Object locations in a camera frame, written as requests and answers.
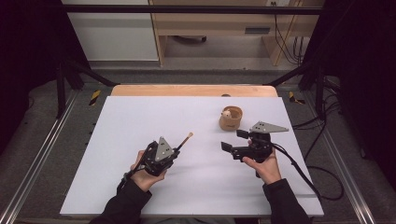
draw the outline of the hazard tape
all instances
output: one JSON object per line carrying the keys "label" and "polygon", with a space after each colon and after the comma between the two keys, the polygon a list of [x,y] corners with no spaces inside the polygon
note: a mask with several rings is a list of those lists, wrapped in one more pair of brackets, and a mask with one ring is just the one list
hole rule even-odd
{"label": "hazard tape", "polygon": [[92,95],[91,101],[90,101],[90,105],[95,105],[96,100],[98,99],[100,94],[100,91],[95,91]]}
{"label": "hazard tape", "polygon": [[289,101],[292,102],[292,103],[297,103],[297,104],[300,104],[300,105],[305,105],[305,100],[297,100],[297,99],[294,97],[294,93],[293,93],[292,91],[289,91]]}

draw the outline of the black long-sleeve shirt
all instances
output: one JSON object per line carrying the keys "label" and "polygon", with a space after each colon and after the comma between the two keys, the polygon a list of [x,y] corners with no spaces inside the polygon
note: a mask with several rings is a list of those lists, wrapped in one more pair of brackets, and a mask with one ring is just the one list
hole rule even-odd
{"label": "black long-sleeve shirt", "polygon": [[[272,224],[311,223],[286,179],[262,188],[271,205]],[[120,193],[108,201],[105,211],[90,223],[139,223],[141,210],[150,198],[149,191],[144,192],[134,181],[128,181]]]}

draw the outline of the gray floor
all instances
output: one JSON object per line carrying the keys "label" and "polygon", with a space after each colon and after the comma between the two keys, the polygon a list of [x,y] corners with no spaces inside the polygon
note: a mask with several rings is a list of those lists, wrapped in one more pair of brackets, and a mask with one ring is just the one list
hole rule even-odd
{"label": "gray floor", "polygon": [[[268,55],[257,49],[263,49],[262,42],[257,37],[209,37],[205,43],[171,38],[163,67],[159,67],[158,64],[137,63],[137,69],[131,70],[130,64],[117,67],[111,63],[105,66],[97,63],[95,68],[99,69],[98,73],[104,77],[121,83],[260,85],[286,74],[295,67],[286,60],[280,66],[273,67]],[[59,211],[90,140],[90,132],[94,129],[94,123],[100,115],[106,96],[111,93],[111,88],[88,77],[83,78],[86,85],[82,91],[67,91],[71,96],[76,94],[75,105],[48,157],[45,158],[39,175],[33,180],[35,183],[27,190],[26,198],[22,198],[24,204],[17,209],[17,223],[54,223],[55,220],[78,222],[69,217],[61,217]],[[279,96],[284,99],[292,124],[305,122],[315,116],[310,104],[300,105],[289,101],[290,91],[294,92],[297,99],[304,99],[308,103],[312,100],[311,91],[298,91],[294,85],[297,81],[298,77],[295,77],[277,88]],[[98,101],[95,105],[89,105],[92,93],[96,90],[102,91]],[[33,90],[30,96],[32,107],[26,112],[20,128],[0,157],[0,211],[7,209],[56,121],[55,82],[49,82]],[[327,105],[332,102],[336,102],[335,97],[331,97]],[[303,155],[318,132],[319,128],[295,131]],[[339,165],[334,163],[332,146],[328,143],[330,136],[374,221],[360,220],[361,216],[357,214],[360,210],[355,207],[355,196],[350,194],[353,190],[347,190],[344,197],[338,201],[323,200],[325,215],[314,218],[314,222],[396,223],[396,194],[376,163],[361,158],[358,144],[339,108],[329,114],[326,132],[329,135],[319,138],[306,164],[325,168],[334,174],[339,173]],[[340,186],[332,176],[319,170],[309,171],[322,195],[336,197],[340,193]]]}

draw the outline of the wooden panel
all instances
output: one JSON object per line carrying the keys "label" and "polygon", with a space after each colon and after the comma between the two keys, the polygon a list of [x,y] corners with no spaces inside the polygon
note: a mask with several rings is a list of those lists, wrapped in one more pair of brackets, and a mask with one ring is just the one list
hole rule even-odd
{"label": "wooden panel", "polygon": [[262,96],[277,97],[272,86],[250,85],[119,85],[113,96]]}

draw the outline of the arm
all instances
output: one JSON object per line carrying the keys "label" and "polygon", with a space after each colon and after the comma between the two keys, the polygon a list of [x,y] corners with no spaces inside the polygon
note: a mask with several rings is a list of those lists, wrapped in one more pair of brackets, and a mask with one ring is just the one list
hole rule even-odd
{"label": "arm", "polygon": [[244,157],[243,162],[255,169],[265,183],[262,188],[271,205],[271,223],[311,223],[305,210],[298,204],[288,181],[280,175],[275,149],[262,163],[248,157]]}
{"label": "arm", "polygon": [[[139,151],[136,163],[131,166],[131,169],[136,167],[143,152]],[[120,193],[107,202],[105,211],[90,223],[139,223],[141,210],[151,198],[149,188],[163,180],[165,173],[166,171],[159,176],[154,176],[149,175],[145,170],[136,172]]]}

